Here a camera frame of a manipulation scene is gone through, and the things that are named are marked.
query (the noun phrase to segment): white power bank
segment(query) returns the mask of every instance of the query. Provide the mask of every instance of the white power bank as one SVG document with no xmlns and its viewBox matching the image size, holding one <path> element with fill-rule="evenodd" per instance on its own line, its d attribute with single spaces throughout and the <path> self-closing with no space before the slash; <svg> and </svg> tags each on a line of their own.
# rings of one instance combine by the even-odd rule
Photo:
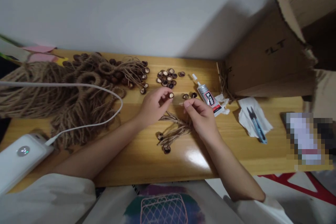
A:
<svg viewBox="0 0 336 224">
<path fill-rule="evenodd" d="M 39 134 L 26 134 L 0 152 L 0 196 L 11 190 L 53 150 Z"/>
</svg>

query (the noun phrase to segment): glue tube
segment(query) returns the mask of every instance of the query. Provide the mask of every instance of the glue tube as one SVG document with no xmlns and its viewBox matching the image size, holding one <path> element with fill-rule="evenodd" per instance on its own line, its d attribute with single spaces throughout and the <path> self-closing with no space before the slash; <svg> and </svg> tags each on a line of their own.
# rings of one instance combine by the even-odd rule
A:
<svg viewBox="0 0 336 224">
<path fill-rule="evenodd" d="M 196 82 L 197 80 L 196 75 L 192 74 L 192 77 L 194 78 L 194 81 Z M 224 111 L 224 108 L 213 97 L 213 95 L 210 93 L 207 86 L 201 85 L 199 82 L 197 82 L 197 84 L 198 84 L 197 90 L 200 96 L 202 97 L 203 101 L 212 108 L 212 111 L 215 114 L 215 117 L 218 116 L 220 113 L 222 113 Z"/>
</svg>

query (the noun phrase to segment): person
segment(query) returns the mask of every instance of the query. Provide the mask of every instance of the person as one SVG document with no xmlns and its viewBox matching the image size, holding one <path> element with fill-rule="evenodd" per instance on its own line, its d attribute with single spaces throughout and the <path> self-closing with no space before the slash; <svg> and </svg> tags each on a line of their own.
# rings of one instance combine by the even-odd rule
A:
<svg viewBox="0 0 336 224">
<path fill-rule="evenodd" d="M 150 92 L 139 113 L 83 147 L 22 192 L 0 198 L 0 223 L 292 223 L 265 195 L 223 141 L 211 107 L 199 99 L 184 112 L 218 171 L 230 198 L 205 181 L 108 187 L 96 199 L 92 179 L 147 126 L 167 111 L 167 87 Z"/>
</svg>

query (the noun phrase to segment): white sleeve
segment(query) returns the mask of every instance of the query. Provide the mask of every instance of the white sleeve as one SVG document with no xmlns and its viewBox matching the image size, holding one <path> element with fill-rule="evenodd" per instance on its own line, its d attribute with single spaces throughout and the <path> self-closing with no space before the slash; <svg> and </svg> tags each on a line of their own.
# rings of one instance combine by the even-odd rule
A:
<svg viewBox="0 0 336 224">
<path fill-rule="evenodd" d="M 85 178 L 48 174 L 25 190 L 0 197 L 0 223 L 76 223 L 96 201 Z"/>
<path fill-rule="evenodd" d="M 283 207 L 275 199 L 268 196 L 266 196 L 263 203 L 260 201 L 237 201 L 232 203 L 231 201 L 229 205 L 245 224 L 293 224 Z"/>
</svg>

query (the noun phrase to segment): left hand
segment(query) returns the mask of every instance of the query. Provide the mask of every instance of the left hand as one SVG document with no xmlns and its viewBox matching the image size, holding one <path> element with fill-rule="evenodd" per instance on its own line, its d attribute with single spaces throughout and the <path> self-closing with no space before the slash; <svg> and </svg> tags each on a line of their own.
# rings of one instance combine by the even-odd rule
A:
<svg viewBox="0 0 336 224">
<path fill-rule="evenodd" d="M 173 98 L 168 98 L 167 95 L 172 92 L 168 87 L 160 87 L 146 95 L 140 112 L 136 116 L 136 119 L 141 122 L 144 128 L 156 123 L 167 111 L 173 101 Z"/>
</svg>

